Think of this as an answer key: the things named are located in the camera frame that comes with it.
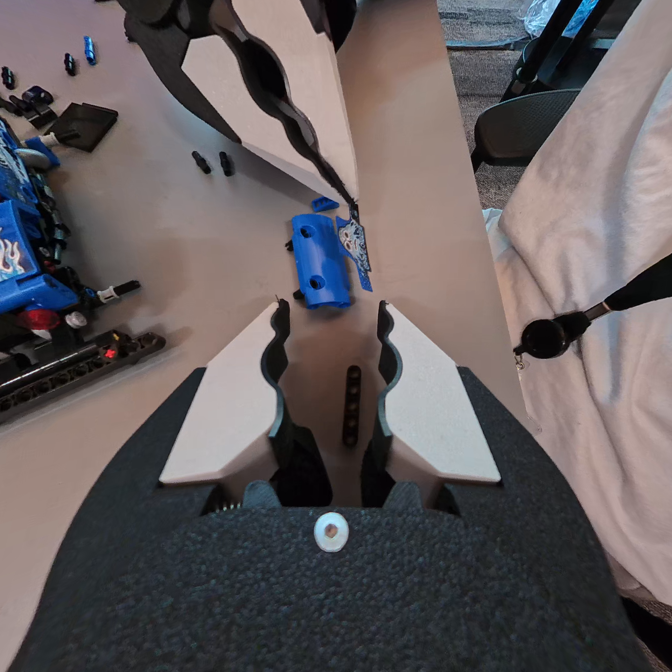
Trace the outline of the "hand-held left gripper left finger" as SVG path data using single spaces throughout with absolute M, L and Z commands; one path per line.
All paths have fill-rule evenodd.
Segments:
M 159 482 L 214 483 L 242 503 L 262 481 L 285 507 L 326 507 L 332 485 L 313 433 L 296 424 L 280 386 L 290 305 L 266 308 L 205 368 Z

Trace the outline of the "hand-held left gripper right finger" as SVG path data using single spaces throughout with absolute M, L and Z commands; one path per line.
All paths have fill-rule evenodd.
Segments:
M 414 483 L 425 508 L 448 484 L 496 487 L 501 474 L 458 365 L 398 308 L 380 301 L 372 438 L 361 466 L 361 500 L 381 508 L 398 483 Z

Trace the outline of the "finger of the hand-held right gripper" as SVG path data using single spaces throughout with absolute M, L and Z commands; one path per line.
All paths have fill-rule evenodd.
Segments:
M 276 57 L 290 106 L 310 129 L 333 187 L 359 199 L 357 164 L 335 47 L 320 1 L 232 1 L 242 28 Z
M 335 174 L 317 157 L 310 129 L 290 106 L 280 65 L 265 46 L 229 31 L 197 38 L 181 69 L 243 147 L 320 195 L 356 203 L 332 186 Z

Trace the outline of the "blue curved lego panel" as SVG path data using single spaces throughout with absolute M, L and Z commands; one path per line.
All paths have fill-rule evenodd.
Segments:
M 351 306 L 345 258 L 334 223 L 322 214 L 299 214 L 292 218 L 293 252 L 299 288 L 307 309 Z

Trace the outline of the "blue printed sticker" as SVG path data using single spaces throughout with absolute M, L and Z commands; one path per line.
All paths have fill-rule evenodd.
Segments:
M 372 268 L 365 239 L 365 229 L 359 219 L 357 204 L 349 206 L 349 218 L 347 220 L 339 216 L 336 217 L 336 229 L 341 252 L 355 264 L 362 289 L 373 292 L 370 281 Z

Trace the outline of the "black lego beam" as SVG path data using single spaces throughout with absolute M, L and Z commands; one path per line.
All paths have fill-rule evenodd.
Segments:
M 362 393 L 362 370 L 350 365 L 346 375 L 345 402 L 341 438 L 343 445 L 354 449 L 359 439 L 359 410 Z

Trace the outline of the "black square lego plate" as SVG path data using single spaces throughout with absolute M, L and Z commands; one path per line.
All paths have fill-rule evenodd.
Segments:
M 70 103 L 48 129 L 57 143 L 86 153 L 95 151 L 118 120 L 116 110 L 88 103 Z

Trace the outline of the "dark lego connector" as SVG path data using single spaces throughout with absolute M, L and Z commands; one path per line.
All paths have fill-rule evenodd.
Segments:
M 40 130 L 56 121 L 58 115 L 52 109 L 53 95 L 40 86 L 33 86 L 21 94 L 23 115 L 36 129 Z

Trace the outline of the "blue black lego vehicle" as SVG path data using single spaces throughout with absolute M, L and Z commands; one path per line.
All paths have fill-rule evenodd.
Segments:
M 18 139 L 1 119 L 1 424 L 160 352 L 155 332 L 112 329 L 90 339 L 96 312 L 140 289 L 97 290 L 62 264 L 71 234 L 46 173 L 59 140 Z

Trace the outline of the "black badge reel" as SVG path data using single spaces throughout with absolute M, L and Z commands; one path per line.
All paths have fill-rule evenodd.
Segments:
M 521 334 L 519 345 L 513 349 L 517 370 L 524 370 L 525 354 L 534 359 L 563 355 L 585 333 L 591 322 L 584 313 L 574 312 L 529 323 Z

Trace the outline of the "grey chair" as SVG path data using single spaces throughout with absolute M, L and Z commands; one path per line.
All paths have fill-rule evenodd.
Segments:
M 493 105 L 475 123 L 472 168 L 526 167 L 567 113 L 580 89 L 542 91 Z

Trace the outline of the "white shirt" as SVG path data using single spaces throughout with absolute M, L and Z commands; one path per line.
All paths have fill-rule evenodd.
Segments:
M 670 1 L 639 4 L 487 228 L 513 345 L 671 253 Z M 671 299 L 599 317 L 519 379 L 619 587 L 670 605 Z

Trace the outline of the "clear plastic bag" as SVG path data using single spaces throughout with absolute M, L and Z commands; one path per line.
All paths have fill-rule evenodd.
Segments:
M 575 38 L 597 3 L 598 1 L 582 1 L 562 36 Z M 525 31 L 534 38 L 539 37 L 559 4 L 560 1 L 532 1 L 523 17 Z

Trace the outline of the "black stand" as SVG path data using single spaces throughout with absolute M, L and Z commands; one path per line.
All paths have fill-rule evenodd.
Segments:
M 572 38 L 563 36 L 581 1 L 560 1 L 538 38 L 525 48 L 511 81 L 500 98 L 563 89 L 581 89 L 614 43 L 593 33 L 613 1 L 597 1 Z

